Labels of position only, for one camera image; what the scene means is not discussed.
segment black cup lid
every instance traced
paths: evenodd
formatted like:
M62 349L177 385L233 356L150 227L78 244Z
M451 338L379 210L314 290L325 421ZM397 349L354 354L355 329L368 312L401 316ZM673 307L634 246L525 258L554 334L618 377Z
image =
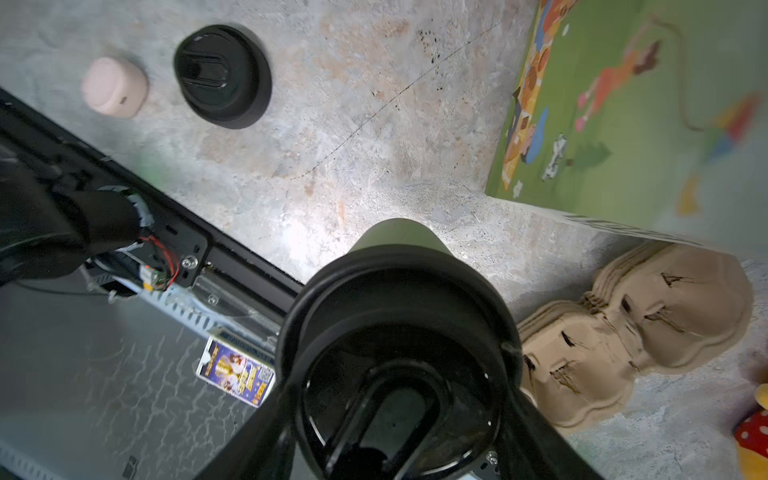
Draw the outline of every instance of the black cup lid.
M174 70L192 110L221 127L249 127L270 103L272 77L264 53L234 27L211 25L184 39Z

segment black metal frame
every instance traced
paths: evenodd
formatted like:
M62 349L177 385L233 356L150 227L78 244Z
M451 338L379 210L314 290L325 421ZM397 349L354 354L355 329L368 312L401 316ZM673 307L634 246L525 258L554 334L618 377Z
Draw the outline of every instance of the black metal frame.
M154 235L179 258L194 255L198 260L197 267L184 270L176 279L177 285L191 286L203 267L211 266L230 281L232 288L253 297L262 314L280 324L303 287L277 266L1 88L0 145L34 170L52 190L69 192L122 185L137 192L154 216ZM132 253L146 264L162 268L161 259L152 249Z

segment purple card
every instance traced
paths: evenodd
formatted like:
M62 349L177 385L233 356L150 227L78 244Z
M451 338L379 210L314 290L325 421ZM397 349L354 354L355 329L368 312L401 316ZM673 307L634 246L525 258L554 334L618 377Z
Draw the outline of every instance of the purple card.
M258 407L266 398L275 371L211 338L210 361L201 363L197 374L238 399Z

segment crack line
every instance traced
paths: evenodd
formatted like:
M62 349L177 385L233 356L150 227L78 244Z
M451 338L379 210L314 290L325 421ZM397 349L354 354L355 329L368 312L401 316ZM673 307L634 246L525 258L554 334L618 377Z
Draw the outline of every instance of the crack line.
M338 146L338 147L334 148L334 149L331 151L331 153L327 154L327 155L326 155L326 156L325 156L325 157L324 157L324 158L323 158L321 161L317 162L317 164L315 164L315 166L314 166L314 167L310 168L308 171L304 172L303 174L301 174L301 175L299 175L299 176L297 176L297 177L293 177L293 178L290 178L289 180L296 180L296 179L298 179L298 178L301 178L301 177L305 177L306 175L309 175L309 174L311 174L312 172L314 172L314 171L315 171L315 169L316 169L316 168L318 168L320 165L322 165L322 164L323 164L323 162L325 162L326 160L328 160L328 158L329 158L331 155L335 154L337 150L339 150L341 147L343 147L343 146L344 146L344 144L345 144L347 141L349 141L349 139L350 139L350 138L354 137L354 136L355 136L355 134L356 134L357 132L359 132L360 130L362 130L362 128L363 128L363 127L365 127L365 126L366 126L366 124L367 124L368 122L370 122L371 120L373 120L374 118L376 118L376 115L378 115L378 114L379 114L379 113L380 113L382 110L384 110L385 108L387 108L387 107L389 106L389 104L391 104L392 102L394 102L394 101L395 101L395 99L397 99L397 97L399 97L400 95L402 95L403 93L405 93L405 92L406 92L406 91L407 91L409 88L411 88L411 87L412 87L412 86L413 86L413 85L414 85L414 84L415 84L417 81L419 81L419 80L421 80L422 78L424 78L424 76L425 76L425 75L427 75L427 74L428 74L430 71L432 71L432 70L435 70L435 69L436 69L436 68L437 68L439 65L441 65L443 62L445 62L446 60L448 60L449 58L451 58L453 55L455 55L455 54L459 53L459 52L460 52L461 50L463 50L464 48L468 47L468 46L469 46L469 44L471 44L471 43L472 43L472 42L474 42L475 40L478 40L478 39L480 39L480 38L481 38L483 35L485 35L485 34L486 34L486 33L488 33L489 31L493 30L494 28L496 28L497 26L499 26L501 23L502 23L502 21L501 21L501 20L499 20L498 22L494 23L493 25L491 25L490 27L488 27L488 29L487 29L487 30L483 31L483 32L482 32L480 35L478 35L478 36L474 37L473 39L471 39L470 41L468 41L467 43L465 43L465 44L464 44L464 45L462 45L461 47L459 47L459 48L455 49L455 50L454 50L454 51L452 51L450 54L446 55L446 56L445 56L445 58L443 58L441 61L438 61L437 63L435 63L435 65L434 65L432 68L430 68L429 70L427 70L427 71L425 71L423 74L421 74L421 75L420 75L420 76L419 76L417 79L415 79L414 81L412 81L412 82L411 82L411 83L410 83L410 84L409 84L407 87L403 88L403 89L400 91L400 93L398 93L397 95L395 95L394 97L392 97L392 99L391 99L390 101L386 102L386 103L384 104L384 106L383 106L383 107L381 107L379 110L377 110L377 111L375 112L375 114L371 115L371 116L370 116L369 118L367 118L367 119L366 119L364 122L362 122L362 123L360 124L360 126L359 126L359 127L357 127L357 128L356 128L356 129L355 129L355 130L354 130L354 131L351 133L351 134L349 134L349 136L348 136L347 138L345 138L345 139L344 139L344 141L343 141L343 142L341 142L341 143L339 144L339 146Z

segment bolt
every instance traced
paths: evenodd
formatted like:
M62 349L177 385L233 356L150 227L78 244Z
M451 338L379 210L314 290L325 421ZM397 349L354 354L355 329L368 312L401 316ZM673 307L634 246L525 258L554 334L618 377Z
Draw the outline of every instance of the bolt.
M181 260L181 267L187 270L194 270L197 268L197 257L194 255L187 255Z

